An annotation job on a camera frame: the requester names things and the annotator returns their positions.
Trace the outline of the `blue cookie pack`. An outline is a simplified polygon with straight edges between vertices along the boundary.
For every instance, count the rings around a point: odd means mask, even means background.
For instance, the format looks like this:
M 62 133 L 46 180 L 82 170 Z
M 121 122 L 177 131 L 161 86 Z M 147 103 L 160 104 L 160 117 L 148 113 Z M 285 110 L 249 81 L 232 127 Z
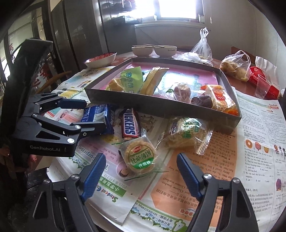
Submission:
M 114 117 L 114 108 L 110 104 L 94 105 L 84 109 L 81 122 L 104 122 L 104 134 L 114 134 Z

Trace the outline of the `Snickers chocolate bar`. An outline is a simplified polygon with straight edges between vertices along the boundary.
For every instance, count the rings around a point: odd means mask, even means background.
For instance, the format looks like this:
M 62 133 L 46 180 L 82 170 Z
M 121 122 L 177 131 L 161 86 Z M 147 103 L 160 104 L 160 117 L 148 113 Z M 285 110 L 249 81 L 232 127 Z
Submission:
M 141 137 L 140 122 L 134 108 L 127 108 L 122 112 L 121 130 L 124 142 Z

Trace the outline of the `round pizza cracker pack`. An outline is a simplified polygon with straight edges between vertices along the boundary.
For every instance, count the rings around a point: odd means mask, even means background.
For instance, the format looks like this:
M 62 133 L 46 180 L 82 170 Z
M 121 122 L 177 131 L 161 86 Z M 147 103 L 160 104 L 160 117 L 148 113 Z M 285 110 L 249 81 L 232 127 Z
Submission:
M 127 181 L 166 172 L 161 154 L 146 135 L 122 142 L 119 153 L 131 172 Z

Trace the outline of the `green label rice cracker pack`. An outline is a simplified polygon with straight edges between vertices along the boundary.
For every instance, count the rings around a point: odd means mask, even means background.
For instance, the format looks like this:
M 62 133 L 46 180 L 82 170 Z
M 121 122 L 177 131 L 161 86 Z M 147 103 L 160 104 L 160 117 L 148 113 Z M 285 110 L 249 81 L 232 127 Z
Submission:
M 192 147 L 197 155 L 204 155 L 213 135 L 208 122 L 191 117 L 174 117 L 158 139 L 156 149 Z

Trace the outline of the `yellow cheese snack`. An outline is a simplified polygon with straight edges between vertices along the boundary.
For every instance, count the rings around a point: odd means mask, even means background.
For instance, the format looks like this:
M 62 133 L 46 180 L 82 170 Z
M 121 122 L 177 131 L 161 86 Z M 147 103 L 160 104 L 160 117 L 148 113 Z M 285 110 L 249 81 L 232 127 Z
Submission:
M 123 92 L 124 88 L 120 78 L 112 79 L 106 86 L 106 90 Z

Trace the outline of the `white bowl with red contents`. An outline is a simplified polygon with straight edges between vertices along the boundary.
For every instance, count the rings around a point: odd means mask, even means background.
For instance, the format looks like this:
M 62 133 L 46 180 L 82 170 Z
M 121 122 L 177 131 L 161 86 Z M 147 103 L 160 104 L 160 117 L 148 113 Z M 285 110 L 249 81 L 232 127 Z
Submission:
M 114 62 L 116 55 L 117 55 L 116 52 L 105 53 L 105 54 L 96 56 L 94 58 L 88 59 L 84 63 L 88 68 L 91 68 L 91 69 L 102 68 Z

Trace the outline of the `newspaper sheets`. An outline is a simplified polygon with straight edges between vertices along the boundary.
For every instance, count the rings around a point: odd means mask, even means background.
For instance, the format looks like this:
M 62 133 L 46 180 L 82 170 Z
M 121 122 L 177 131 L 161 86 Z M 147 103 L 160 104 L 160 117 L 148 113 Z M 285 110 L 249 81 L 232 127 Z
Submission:
M 159 150 L 158 173 L 130 179 L 118 153 L 121 130 L 101 139 L 81 140 L 72 158 L 55 158 L 47 174 L 67 179 L 99 152 L 106 168 L 87 201 L 94 223 L 106 231 L 186 231 L 198 202 L 176 164 L 185 153 L 204 173 L 217 179 L 239 178 L 250 198 L 260 231 L 270 231 L 285 208 L 285 117 L 278 101 L 238 92 L 242 119 L 232 134 L 214 132 L 204 155 L 191 148 Z

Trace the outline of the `yellow striped snack packet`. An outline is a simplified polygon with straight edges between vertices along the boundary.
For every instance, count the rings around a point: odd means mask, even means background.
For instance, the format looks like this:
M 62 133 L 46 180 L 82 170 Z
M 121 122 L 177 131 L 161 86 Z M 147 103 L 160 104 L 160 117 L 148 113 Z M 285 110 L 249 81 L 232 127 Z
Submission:
M 152 96 L 162 77 L 167 73 L 168 70 L 169 68 L 153 67 L 147 75 L 142 88 L 140 89 L 140 94 Z

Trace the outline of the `white ceramic bowl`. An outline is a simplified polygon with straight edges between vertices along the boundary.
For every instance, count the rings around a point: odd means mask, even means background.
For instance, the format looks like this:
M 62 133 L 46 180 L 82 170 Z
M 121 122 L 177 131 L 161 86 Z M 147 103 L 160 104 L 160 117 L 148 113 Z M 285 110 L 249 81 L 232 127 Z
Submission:
M 137 57 L 148 57 L 153 52 L 153 48 L 148 46 L 133 46 L 131 50 Z
M 172 57 L 177 52 L 176 46 L 160 46 L 155 47 L 154 51 L 160 57 Z

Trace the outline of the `chopsticks on bowls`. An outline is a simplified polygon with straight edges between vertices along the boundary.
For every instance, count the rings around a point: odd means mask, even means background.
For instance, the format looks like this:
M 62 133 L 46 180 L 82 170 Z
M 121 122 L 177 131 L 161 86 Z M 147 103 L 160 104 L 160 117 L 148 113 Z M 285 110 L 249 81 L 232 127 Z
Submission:
M 154 45 L 154 44 L 133 45 L 131 48 L 135 47 L 165 48 L 165 46 Z

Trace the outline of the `right white ceramic bowl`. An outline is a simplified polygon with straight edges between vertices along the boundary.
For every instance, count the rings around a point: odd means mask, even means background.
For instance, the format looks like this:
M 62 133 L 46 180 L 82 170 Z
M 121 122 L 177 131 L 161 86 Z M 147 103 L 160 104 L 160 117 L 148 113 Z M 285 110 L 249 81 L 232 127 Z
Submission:
M 176 46 L 160 46 L 155 47 L 154 51 L 160 57 L 172 57 L 177 52 Z

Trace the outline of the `orange snack packet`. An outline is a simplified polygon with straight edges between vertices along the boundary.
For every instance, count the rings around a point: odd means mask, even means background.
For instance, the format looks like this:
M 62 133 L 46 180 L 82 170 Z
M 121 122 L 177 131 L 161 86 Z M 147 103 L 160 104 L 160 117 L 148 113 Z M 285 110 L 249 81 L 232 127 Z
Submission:
M 239 116 L 235 102 L 221 85 L 203 85 L 200 89 L 204 91 L 205 95 L 211 97 L 212 109 Z

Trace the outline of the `dark red wrapped candy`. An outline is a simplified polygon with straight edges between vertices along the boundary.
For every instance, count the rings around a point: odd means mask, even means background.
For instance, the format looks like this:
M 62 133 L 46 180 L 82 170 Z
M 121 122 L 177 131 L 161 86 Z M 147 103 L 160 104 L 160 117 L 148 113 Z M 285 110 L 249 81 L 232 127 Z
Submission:
M 201 96 L 193 97 L 191 99 L 191 104 L 206 107 L 206 108 L 213 107 L 212 98 L 208 95 L 201 95 Z

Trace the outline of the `grey shallow cardboard tray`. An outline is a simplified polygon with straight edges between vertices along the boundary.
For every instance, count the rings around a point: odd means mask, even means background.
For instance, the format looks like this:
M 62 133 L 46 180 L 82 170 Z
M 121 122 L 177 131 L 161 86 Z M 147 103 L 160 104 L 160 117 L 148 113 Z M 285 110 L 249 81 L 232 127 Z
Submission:
M 226 76 L 217 68 L 189 61 L 164 58 L 131 58 L 107 71 L 85 87 L 85 92 L 93 104 L 117 104 L 122 107 L 133 107 L 141 113 L 156 117 L 193 117 L 210 122 L 214 130 L 231 134 L 241 120 L 241 115 L 231 115 L 202 106 L 178 102 L 155 96 L 136 93 L 108 91 L 106 85 L 129 65 L 149 65 L 178 68 L 179 70 L 199 70 L 214 72 L 219 85 L 222 85 L 230 98 L 237 104 L 238 99 Z

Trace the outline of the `clear plastic cup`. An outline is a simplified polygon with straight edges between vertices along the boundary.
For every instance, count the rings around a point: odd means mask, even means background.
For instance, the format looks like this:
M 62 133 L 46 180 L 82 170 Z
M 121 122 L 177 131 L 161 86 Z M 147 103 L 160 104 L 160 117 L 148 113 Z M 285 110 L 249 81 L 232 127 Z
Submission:
M 267 79 L 259 74 L 257 78 L 257 87 L 255 90 L 255 96 L 260 99 L 264 99 L 270 87 L 271 84 L 267 81 Z

